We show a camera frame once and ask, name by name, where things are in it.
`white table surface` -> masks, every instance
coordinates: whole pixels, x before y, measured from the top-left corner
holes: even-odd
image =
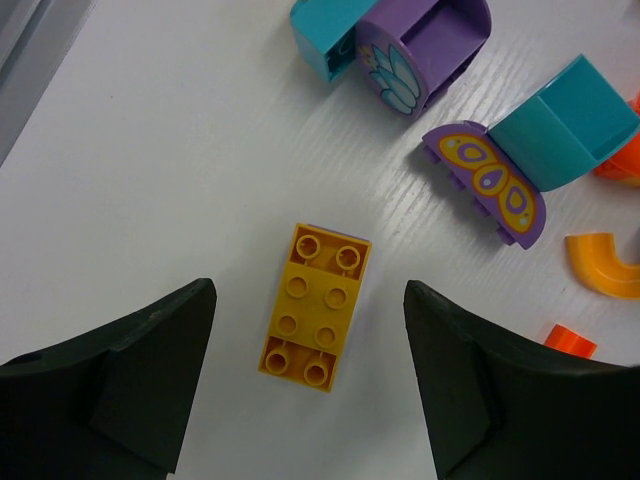
[[[640,303],[576,282],[563,239],[613,231],[640,260],[640,194],[585,177],[506,247],[427,164],[439,124],[492,122],[584,52],[640,88],[635,0],[490,0],[491,39],[416,124],[351,71],[297,55],[290,0],[101,0],[0,168],[0,361],[196,277],[218,307],[176,478],[435,479],[404,327],[406,281],[543,341],[556,322],[640,362]],[[257,372],[296,222],[374,244],[334,391]]]

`teal seat piece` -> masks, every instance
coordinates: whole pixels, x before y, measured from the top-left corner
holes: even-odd
[[[378,0],[298,0],[290,20],[300,55],[332,82],[356,58],[355,25]]]
[[[541,191],[603,163],[640,130],[640,117],[583,55],[489,135]]]

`yellow lego brick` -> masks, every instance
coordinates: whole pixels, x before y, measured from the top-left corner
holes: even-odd
[[[259,370],[330,392],[371,243],[296,226]]]

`orange lego piece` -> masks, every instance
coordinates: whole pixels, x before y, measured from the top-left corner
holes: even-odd
[[[611,297],[640,300],[640,265],[625,265],[615,251],[612,233],[569,235],[569,261],[588,287]]]
[[[629,105],[640,115],[640,94]],[[593,172],[599,177],[640,187],[640,133]]]
[[[366,240],[296,225],[261,372],[331,391],[370,251]]]
[[[567,327],[558,324],[553,326],[544,344],[547,347],[582,358],[591,358],[598,346],[591,340],[581,337]]]

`purple rounded brick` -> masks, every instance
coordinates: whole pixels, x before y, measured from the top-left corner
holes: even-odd
[[[356,23],[357,61],[380,100],[416,119],[490,34],[485,0],[379,0]]]
[[[504,243],[512,245],[515,241],[527,249],[540,238],[546,220],[544,199],[487,135],[486,127],[468,121],[443,125],[426,133],[422,140],[429,156],[438,156],[456,177],[456,188],[460,189],[458,184],[462,183],[475,196],[473,204],[478,212],[483,216],[488,212],[503,227],[499,235]],[[505,169],[509,179],[503,182],[493,172]]]

